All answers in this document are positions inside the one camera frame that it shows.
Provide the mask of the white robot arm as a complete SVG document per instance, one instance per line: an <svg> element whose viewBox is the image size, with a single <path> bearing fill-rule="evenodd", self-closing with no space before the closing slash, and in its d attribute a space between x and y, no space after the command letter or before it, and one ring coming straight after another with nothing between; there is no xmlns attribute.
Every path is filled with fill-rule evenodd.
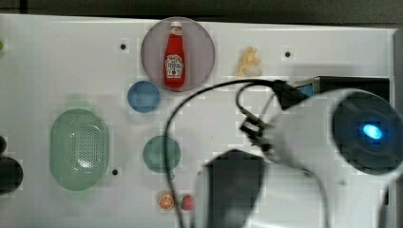
<svg viewBox="0 0 403 228"><path fill-rule="evenodd" d="M378 228L402 174L402 116L360 89L332 90L276 116L197 178L192 228Z"/></svg>

